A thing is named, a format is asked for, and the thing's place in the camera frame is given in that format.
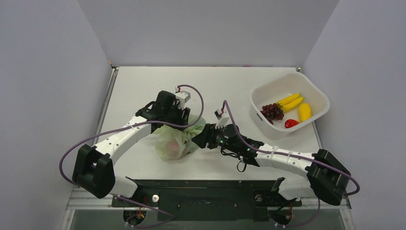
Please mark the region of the green plastic bag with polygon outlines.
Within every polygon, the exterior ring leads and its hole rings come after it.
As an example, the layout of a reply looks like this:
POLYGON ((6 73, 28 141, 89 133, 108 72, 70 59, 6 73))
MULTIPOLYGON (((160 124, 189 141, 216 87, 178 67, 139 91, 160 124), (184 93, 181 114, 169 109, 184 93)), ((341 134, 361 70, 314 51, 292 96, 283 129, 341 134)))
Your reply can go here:
POLYGON ((203 117, 191 115, 188 122, 190 124, 195 122, 195 124, 183 131, 164 125, 154 132, 157 135, 155 151, 162 160, 178 160, 199 148, 192 138, 203 131, 206 120, 203 117))

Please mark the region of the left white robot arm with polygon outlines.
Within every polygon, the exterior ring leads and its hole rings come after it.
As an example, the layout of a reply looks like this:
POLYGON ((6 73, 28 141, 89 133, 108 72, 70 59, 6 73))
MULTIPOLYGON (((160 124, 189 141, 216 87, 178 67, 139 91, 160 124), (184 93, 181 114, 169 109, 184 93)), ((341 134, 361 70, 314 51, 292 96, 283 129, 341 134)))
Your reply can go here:
POLYGON ((190 114, 185 104, 190 98, 190 93, 185 91, 160 91, 156 100, 139 109, 120 131, 93 146, 85 144, 80 147, 72 175, 73 182, 97 198, 124 196, 129 205, 139 205, 143 199, 142 191, 137 189, 135 182, 117 176, 114 165, 134 144, 164 123, 184 129, 190 114))

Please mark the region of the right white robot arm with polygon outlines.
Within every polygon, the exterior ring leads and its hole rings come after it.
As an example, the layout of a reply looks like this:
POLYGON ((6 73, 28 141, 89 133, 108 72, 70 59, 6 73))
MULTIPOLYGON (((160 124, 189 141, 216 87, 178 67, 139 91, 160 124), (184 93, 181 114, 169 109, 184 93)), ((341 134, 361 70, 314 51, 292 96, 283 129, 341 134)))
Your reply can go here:
POLYGON ((301 197, 317 197, 338 206, 349 183, 350 172, 332 153, 319 149, 303 153, 280 149, 239 134, 238 128, 227 125, 215 128, 206 124, 203 131, 192 138, 201 149, 220 148, 246 165, 272 167, 299 175, 297 180, 283 179, 270 191, 271 201, 277 205, 301 197))

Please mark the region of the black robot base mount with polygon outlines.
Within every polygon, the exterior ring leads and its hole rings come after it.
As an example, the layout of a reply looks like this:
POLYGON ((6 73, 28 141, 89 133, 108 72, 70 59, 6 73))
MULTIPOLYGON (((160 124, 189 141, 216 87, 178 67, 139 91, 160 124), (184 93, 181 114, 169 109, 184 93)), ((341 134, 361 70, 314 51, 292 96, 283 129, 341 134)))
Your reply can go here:
POLYGON ((141 226, 154 211, 139 203, 162 209, 157 221, 172 216, 175 221, 254 222, 292 220, 292 207, 301 200, 285 199, 279 194, 282 178, 277 180, 134 180, 138 185, 128 201, 113 197, 112 206, 124 209, 123 218, 136 215, 130 223, 141 226))

